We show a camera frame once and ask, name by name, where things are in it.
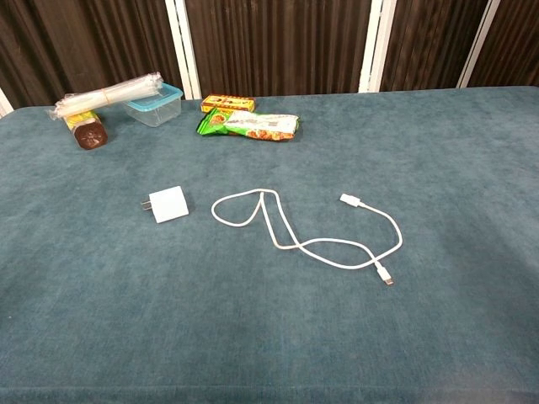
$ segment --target brown curtain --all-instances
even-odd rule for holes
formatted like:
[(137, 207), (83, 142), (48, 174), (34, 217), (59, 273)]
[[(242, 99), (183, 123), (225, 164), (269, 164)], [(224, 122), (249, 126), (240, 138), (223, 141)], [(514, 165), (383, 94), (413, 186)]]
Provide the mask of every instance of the brown curtain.
[(488, 0), (399, 0), (381, 91), (454, 88)]
[(502, 0), (468, 87), (539, 86), (539, 1)]
[(14, 108), (149, 72), (181, 88), (164, 0), (2, 0), (0, 26), (0, 87)]
[(371, 0), (186, 0), (200, 89), (355, 93)]

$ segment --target usb cable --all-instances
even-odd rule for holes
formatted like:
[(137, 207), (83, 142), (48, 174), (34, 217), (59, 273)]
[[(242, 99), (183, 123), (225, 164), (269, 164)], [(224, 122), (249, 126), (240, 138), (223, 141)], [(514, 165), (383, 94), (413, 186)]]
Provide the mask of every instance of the usb cable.
[[(224, 202), (225, 200), (234, 199), (234, 198), (240, 198), (242, 196), (249, 195), (249, 194), (259, 194), (259, 202), (257, 203), (256, 207), (254, 208), (254, 211), (251, 214), (251, 216), (246, 221), (243, 221), (241, 223), (233, 223), (231, 221), (226, 221), (226, 220), (222, 219), (216, 213), (216, 207), (220, 203)], [(266, 205), (265, 205), (265, 202), (264, 202), (264, 195), (265, 194), (272, 194), (272, 195), (275, 196), (275, 200), (277, 202), (277, 208), (279, 209), (280, 217), (283, 220), (283, 223), (285, 223), (286, 230), (290, 234), (291, 239), (294, 242), (294, 244), (281, 245), (277, 241), (277, 238), (275, 237), (275, 234), (274, 234), (274, 231), (273, 231), (273, 227), (272, 227), (271, 222), (270, 222), (270, 217), (268, 216), (268, 211), (266, 210)], [(372, 211), (374, 213), (377, 213), (378, 215), (382, 215), (386, 219), (388, 219), (390, 221), (390, 223), (393, 225), (393, 227), (395, 228), (395, 232), (397, 233), (397, 237), (398, 237), (397, 244), (395, 246), (391, 247), (390, 249), (388, 249), (387, 251), (383, 252), (382, 254), (379, 254), (379, 255), (375, 256), (372, 253), (372, 251), (370, 250), (370, 248), (368, 248), (364, 244), (361, 244), (360, 242), (353, 242), (351, 240), (343, 240), (343, 239), (340, 239), (340, 238), (321, 237), (321, 238), (313, 238), (313, 239), (307, 240), (305, 242), (299, 242), (297, 240), (296, 235), (294, 234), (294, 231), (291, 228), (290, 223), (286, 219), (285, 212), (283, 211), (283, 208), (282, 208), (282, 206), (280, 204), (279, 194), (277, 194), (277, 192), (274, 191), (273, 189), (251, 189), (250, 191), (241, 192), (239, 194), (228, 195), (228, 196), (225, 196), (223, 198), (220, 198), (211, 207), (211, 214), (213, 215), (213, 217), (215, 217), (215, 219), (217, 221), (220, 221), (224, 225), (232, 226), (232, 227), (243, 227), (243, 226), (248, 225), (251, 221), (253, 221), (256, 214), (259, 212), (260, 209), (262, 209), (262, 213), (263, 213), (264, 219), (266, 221), (266, 226), (268, 227), (268, 232), (270, 233), (269, 236), (271, 237), (271, 241), (273, 242), (274, 246), (276, 246), (280, 250), (291, 250), (291, 249), (298, 248), (299, 250), (304, 252), (306, 255), (308, 255), (310, 257), (313, 257), (313, 258), (317, 259), (318, 261), (322, 261), (323, 263), (331, 265), (332, 267), (341, 268), (341, 269), (349, 269), (349, 270), (361, 269), (361, 268), (365, 268), (365, 267), (367, 267), (367, 266), (369, 266), (371, 264), (374, 264), (375, 267), (376, 267), (376, 271), (378, 272), (378, 275), (380, 275), (380, 278), (382, 278), (382, 280), (387, 285), (393, 284), (393, 279), (392, 279), (391, 275), (387, 272), (386, 268), (380, 263), (380, 260), (387, 257), (389, 254), (394, 253), (395, 251), (397, 251), (403, 245), (403, 235), (402, 235), (400, 229), (398, 228), (397, 223), (387, 213), (382, 212), (381, 210), (378, 210), (376, 208), (373, 208), (372, 206), (369, 206), (369, 205), (361, 202), (361, 200), (359, 198), (356, 198), (355, 196), (342, 194), (341, 197), (340, 197), (340, 200), (345, 202), (346, 204), (348, 204), (350, 206), (355, 207), (355, 208), (360, 207), (360, 208), (363, 208), (363, 209), (367, 209), (367, 210), (370, 210), (370, 211)], [(351, 245), (351, 246), (359, 247), (362, 250), (364, 250), (371, 259), (369, 259), (368, 261), (365, 261), (364, 263), (360, 263), (358, 265), (344, 265), (342, 263), (336, 263), (335, 261), (331, 261), (330, 259), (324, 258), (324, 257), (322, 257), (322, 256), (320, 256), (320, 255), (318, 255), (318, 254), (316, 254), (316, 253), (314, 253), (314, 252), (312, 252), (312, 251), (310, 251), (310, 250), (308, 250), (306, 248), (306, 246), (308, 246), (310, 244), (314, 244), (316, 242), (336, 242), (336, 243), (340, 243), (340, 244), (348, 244), (348, 245)]]

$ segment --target yellow box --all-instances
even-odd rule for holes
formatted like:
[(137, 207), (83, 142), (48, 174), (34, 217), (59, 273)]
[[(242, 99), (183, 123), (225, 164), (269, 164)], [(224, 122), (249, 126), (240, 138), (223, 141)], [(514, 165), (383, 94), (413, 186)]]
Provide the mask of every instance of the yellow box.
[(254, 98), (215, 94), (208, 95), (200, 105), (202, 112), (210, 112), (214, 108), (225, 112), (231, 112), (237, 109), (253, 112), (254, 107)]

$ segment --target plastic wrapped bundle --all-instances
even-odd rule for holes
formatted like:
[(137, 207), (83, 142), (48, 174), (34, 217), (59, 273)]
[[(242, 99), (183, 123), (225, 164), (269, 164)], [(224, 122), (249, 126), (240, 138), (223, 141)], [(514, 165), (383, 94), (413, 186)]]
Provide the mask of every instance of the plastic wrapped bundle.
[(150, 97), (159, 93), (162, 85), (161, 74), (156, 72), (88, 93), (67, 94), (53, 110), (48, 111), (49, 116), (56, 120), (106, 105)]

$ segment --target green snack packet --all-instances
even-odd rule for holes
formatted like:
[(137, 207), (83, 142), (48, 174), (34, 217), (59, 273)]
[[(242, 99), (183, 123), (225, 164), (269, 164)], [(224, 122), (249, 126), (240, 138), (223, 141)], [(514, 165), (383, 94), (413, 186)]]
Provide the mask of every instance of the green snack packet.
[(294, 138), (299, 117), (295, 115), (255, 114), (248, 111), (212, 109), (196, 129), (201, 135), (241, 135), (263, 141)]

